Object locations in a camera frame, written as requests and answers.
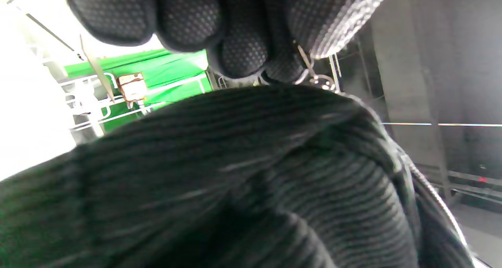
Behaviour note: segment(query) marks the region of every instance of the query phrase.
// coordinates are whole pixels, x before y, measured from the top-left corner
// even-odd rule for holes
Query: black ribbed fabric
[[[440,198],[358,100],[228,89],[0,183],[3,267],[471,268]]]

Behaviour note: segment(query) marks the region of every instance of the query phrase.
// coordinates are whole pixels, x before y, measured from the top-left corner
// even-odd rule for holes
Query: gray wall
[[[409,0],[385,0],[371,19],[373,42],[391,122],[429,123],[431,114]],[[432,129],[394,126],[394,139],[418,164],[438,165]]]
[[[466,123],[502,123],[502,2],[450,0]],[[468,128],[470,170],[502,178],[502,128]]]

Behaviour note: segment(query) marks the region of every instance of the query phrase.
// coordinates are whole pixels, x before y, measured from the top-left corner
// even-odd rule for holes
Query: green panel
[[[204,62],[206,62],[205,51],[190,54],[173,54],[164,49],[99,59],[103,71],[111,73],[114,77],[138,72],[143,73],[148,89],[160,88],[179,80],[201,75],[204,71],[200,66],[204,66]],[[95,73],[88,62],[66,66],[65,69],[70,78],[84,77]],[[203,78],[201,82],[205,91],[211,91],[211,85],[207,78]],[[117,89],[114,89],[113,93],[120,95],[120,91]],[[150,95],[146,98],[145,103],[147,105],[158,102],[169,104],[200,93],[199,83],[190,82],[167,91],[162,91],[161,93]],[[129,109],[127,109],[125,103],[113,105],[111,106],[111,116],[109,118],[127,112],[129,112]],[[106,122],[104,123],[105,132],[136,120],[139,116],[140,114],[131,114]]]

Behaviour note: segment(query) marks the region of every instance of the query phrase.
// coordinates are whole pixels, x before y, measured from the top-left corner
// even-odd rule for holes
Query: metal hook
[[[317,84],[317,83],[319,83],[319,80],[324,79],[324,80],[326,80],[326,83],[322,85],[322,89],[338,92],[339,89],[338,89],[337,81],[335,81],[333,78],[328,77],[326,75],[318,75],[317,73],[315,73],[314,68],[312,66],[312,63],[310,62],[309,57],[307,56],[307,54],[305,53],[303,48],[300,45],[297,45],[296,47],[298,48],[298,51],[300,52],[300,55],[303,59],[303,62],[305,63],[305,66],[307,66],[307,70],[309,71],[309,74],[312,77],[310,79],[310,82]]]

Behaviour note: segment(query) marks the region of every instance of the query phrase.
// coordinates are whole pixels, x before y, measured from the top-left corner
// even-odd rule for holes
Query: glove finger
[[[155,29],[155,0],[67,0],[96,39],[115,45],[146,43]]]
[[[339,52],[382,0],[289,0],[291,34],[313,58]]]
[[[207,49],[211,68],[229,78],[244,78],[263,70],[269,57],[263,0],[225,0],[228,27],[224,40]]]
[[[157,0],[156,33],[169,50],[194,52],[224,35],[219,0]]]
[[[287,27],[285,1],[265,0],[267,23],[272,39],[271,55],[265,67],[265,74],[273,80],[293,83],[307,74]]]

